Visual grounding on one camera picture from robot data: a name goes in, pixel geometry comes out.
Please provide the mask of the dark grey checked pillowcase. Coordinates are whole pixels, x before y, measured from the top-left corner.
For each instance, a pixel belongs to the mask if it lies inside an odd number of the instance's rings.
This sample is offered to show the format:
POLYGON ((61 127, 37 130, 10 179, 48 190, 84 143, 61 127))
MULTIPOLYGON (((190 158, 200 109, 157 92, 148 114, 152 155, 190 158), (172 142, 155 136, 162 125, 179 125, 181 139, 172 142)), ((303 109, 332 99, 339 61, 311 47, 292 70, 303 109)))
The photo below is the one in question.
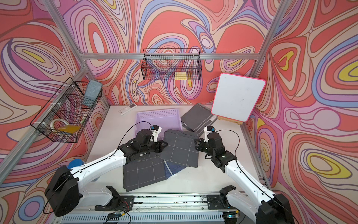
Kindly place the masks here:
POLYGON ((194 142, 196 139, 199 139, 199 134, 195 132, 166 130, 164 142, 168 145, 161 152, 160 158, 185 167, 198 168, 199 152, 195 149, 194 142))

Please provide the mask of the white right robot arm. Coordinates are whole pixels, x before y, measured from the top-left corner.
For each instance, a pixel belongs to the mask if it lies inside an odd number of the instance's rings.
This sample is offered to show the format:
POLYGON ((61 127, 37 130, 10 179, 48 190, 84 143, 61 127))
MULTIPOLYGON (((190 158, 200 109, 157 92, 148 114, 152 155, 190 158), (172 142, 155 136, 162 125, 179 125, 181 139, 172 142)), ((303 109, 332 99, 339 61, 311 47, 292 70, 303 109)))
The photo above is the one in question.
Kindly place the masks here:
POLYGON ((210 132, 204 139, 196 139, 195 149, 206 156, 223 173, 232 178, 247 194, 222 189, 223 203, 237 208, 256 224, 293 224, 295 222, 290 203, 283 194, 275 194, 257 181, 238 161, 235 154, 227 151, 218 132, 210 132))

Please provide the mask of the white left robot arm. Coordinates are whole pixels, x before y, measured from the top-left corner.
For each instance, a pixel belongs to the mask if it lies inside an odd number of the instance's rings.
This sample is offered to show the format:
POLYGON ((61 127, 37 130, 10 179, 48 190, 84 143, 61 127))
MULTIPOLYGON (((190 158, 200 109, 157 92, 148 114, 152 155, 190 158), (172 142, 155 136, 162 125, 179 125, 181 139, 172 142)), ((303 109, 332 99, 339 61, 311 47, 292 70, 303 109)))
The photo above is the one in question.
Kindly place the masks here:
POLYGON ((58 168, 45 190, 47 204, 57 217, 73 211, 86 196, 81 193, 84 187, 96 178, 150 153, 160 153, 167 143, 159 140, 162 128, 153 125, 140 130, 134 139, 119 145, 111 153, 92 162, 74 167, 58 168))

